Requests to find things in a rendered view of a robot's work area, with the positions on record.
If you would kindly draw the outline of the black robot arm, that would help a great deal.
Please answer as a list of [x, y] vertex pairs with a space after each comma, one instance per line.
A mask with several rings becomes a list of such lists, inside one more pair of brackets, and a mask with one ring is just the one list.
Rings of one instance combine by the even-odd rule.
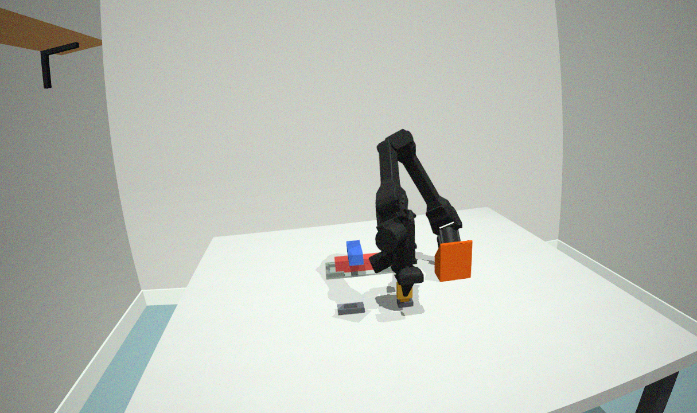
[[391, 266], [398, 268], [395, 250], [403, 243], [415, 240], [416, 215], [408, 209], [406, 191], [400, 185], [398, 161], [405, 166], [427, 204], [425, 216], [429, 219], [432, 232], [437, 235], [438, 246], [461, 241], [459, 228], [462, 228], [462, 222], [449, 200], [438, 195], [416, 156], [416, 143], [410, 131], [400, 129], [378, 143], [376, 148], [381, 185], [376, 193], [378, 233], [375, 241], [381, 252], [370, 256], [369, 261], [375, 274], [378, 274]]

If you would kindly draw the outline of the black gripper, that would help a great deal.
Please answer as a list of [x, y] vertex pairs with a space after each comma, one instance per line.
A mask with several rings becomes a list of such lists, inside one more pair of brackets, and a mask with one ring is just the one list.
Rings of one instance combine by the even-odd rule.
[[398, 281], [398, 285], [402, 287], [403, 297], [408, 296], [414, 284], [424, 282], [422, 270], [413, 265], [417, 264], [415, 249], [416, 243], [414, 240], [403, 243], [395, 250], [398, 268], [392, 268], [392, 271], [396, 273], [395, 279]]

